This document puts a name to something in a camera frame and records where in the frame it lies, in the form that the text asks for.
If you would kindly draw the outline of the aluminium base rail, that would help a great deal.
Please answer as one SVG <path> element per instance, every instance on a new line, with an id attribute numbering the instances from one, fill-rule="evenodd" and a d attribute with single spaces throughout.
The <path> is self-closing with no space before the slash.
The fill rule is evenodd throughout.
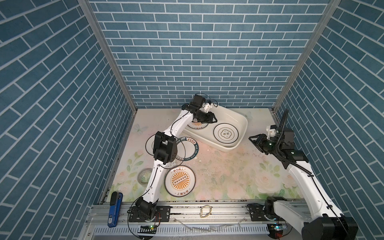
<path id="1" fill-rule="evenodd" d="M 144 219 L 135 204 L 123 203 L 118 214 L 118 226 L 127 224 L 162 224 L 182 222 L 184 224 L 231 224 L 235 222 L 274 223 L 289 225 L 310 223 L 314 217 L 309 205 L 303 200 L 289 201 L 189 201 L 160 202 L 154 217 Z"/>

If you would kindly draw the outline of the white plastic bin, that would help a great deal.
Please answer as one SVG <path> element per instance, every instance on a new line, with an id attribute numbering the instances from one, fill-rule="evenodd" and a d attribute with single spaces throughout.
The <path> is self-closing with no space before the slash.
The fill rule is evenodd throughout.
<path id="1" fill-rule="evenodd" d="M 205 129 L 202 130 L 193 130 L 189 127 L 186 127 L 183 133 L 187 134 L 195 140 L 201 141 L 202 143 L 216 148 L 222 152 L 229 152 L 235 149 L 245 136 L 248 127 L 247 118 L 231 109 L 227 109 L 221 106 L 218 106 L 217 108 L 212 108 L 210 111 L 215 114 L 218 120 L 217 123 L 209 124 Z M 213 133 L 214 128 L 218 124 L 222 123 L 232 124 L 238 129 L 239 138 L 235 143 L 222 144 L 215 139 Z"/>

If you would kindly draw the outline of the green rim plate left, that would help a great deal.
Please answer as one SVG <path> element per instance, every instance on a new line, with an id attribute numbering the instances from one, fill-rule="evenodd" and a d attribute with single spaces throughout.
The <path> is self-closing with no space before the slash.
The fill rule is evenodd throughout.
<path id="1" fill-rule="evenodd" d="M 190 161 L 197 156 L 199 144 L 191 137 L 182 137 L 177 140 L 177 149 L 177 160 Z"/>

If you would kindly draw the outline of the orange sunburst plate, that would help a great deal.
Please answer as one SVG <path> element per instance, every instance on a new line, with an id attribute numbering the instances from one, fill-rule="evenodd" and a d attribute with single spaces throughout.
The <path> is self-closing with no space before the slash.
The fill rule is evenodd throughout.
<path id="1" fill-rule="evenodd" d="M 196 175 L 187 166 L 175 167 L 166 174 L 165 188 L 173 197 L 181 198 L 189 195 L 196 185 Z"/>
<path id="2" fill-rule="evenodd" d="M 193 130 L 202 130 L 202 129 L 205 129 L 208 125 L 209 124 L 207 123 L 192 121 L 191 123 L 188 124 L 188 127 Z"/>

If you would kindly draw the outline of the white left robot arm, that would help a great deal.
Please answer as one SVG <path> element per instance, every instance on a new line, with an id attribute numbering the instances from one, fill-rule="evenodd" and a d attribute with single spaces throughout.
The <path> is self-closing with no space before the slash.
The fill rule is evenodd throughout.
<path id="1" fill-rule="evenodd" d="M 177 140 L 182 131 L 193 120 L 202 124 L 216 123 L 218 120 L 212 107 L 218 105 L 202 95 L 194 95 L 190 103 L 182 105 L 182 110 L 177 119 L 164 131 L 158 131 L 154 135 L 154 165 L 144 194 L 133 203 L 140 219 L 150 221 L 156 214 L 156 206 L 159 200 L 160 186 L 164 181 L 165 170 L 170 169 L 177 157 Z"/>

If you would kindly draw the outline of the beige rubber band loop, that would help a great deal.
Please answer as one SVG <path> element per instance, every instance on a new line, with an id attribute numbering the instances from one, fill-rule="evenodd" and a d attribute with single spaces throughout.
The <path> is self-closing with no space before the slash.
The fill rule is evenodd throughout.
<path id="1" fill-rule="evenodd" d="M 212 214 L 213 207 L 211 205 L 204 205 L 200 208 L 200 218 L 205 219 Z"/>

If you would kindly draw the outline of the clear tape roll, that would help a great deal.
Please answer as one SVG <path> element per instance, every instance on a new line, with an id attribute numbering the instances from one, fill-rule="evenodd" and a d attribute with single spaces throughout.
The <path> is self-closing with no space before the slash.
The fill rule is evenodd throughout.
<path id="1" fill-rule="evenodd" d="M 147 186 L 151 178 L 151 174 L 152 174 L 152 169 L 149 169 L 149 168 L 143 169 L 138 174 L 138 177 L 137 177 L 138 183 L 144 187 Z"/>

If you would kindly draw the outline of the white clover plate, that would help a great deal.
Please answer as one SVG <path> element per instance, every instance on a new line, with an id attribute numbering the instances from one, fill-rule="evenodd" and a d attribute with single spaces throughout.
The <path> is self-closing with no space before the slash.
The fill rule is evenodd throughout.
<path id="1" fill-rule="evenodd" d="M 155 135 L 152 135 L 151 137 L 149 137 L 146 141 L 146 144 L 145 144 L 145 149 L 147 151 L 147 153 L 151 156 L 154 156 L 154 142 L 155 142 Z"/>
<path id="2" fill-rule="evenodd" d="M 215 126 L 213 133 L 215 139 L 222 144 L 233 144 L 239 138 L 238 129 L 234 125 L 227 123 Z"/>

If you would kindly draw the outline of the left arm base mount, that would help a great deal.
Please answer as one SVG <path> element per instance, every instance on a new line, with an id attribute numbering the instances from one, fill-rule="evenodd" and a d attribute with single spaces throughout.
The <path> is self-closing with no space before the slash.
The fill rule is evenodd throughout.
<path id="1" fill-rule="evenodd" d="M 137 206 L 133 206 L 127 211 L 129 214 L 129 222 L 133 223 L 158 223 L 169 222 L 171 207 L 170 206 L 156 206 L 150 210 L 140 210 Z"/>

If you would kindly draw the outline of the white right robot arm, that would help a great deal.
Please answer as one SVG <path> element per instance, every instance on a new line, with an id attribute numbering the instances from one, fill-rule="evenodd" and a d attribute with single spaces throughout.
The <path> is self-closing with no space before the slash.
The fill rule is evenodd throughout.
<path id="1" fill-rule="evenodd" d="M 353 240 L 358 224 L 335 205 L 313 172 L 306 155 L 295 150 L 294 132 L 271 126 L 267 134 L 249 137 L 263 154 L 275 156 L 295 180 L 309 209 L 306 214 L 283 197 L 268 197 L 264 215 L 269 220 L 286 221 L 304 240 Z"/>

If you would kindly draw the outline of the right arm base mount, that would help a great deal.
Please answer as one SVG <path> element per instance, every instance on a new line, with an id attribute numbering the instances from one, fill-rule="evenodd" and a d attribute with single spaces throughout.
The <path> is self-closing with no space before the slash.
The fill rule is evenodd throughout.
<path id="1" fill-rule="evenodd" d="M 265 206 L 261 204 L 248 204 L 246 206 L 252 222 L 270 221 L 265 215 Z"/>

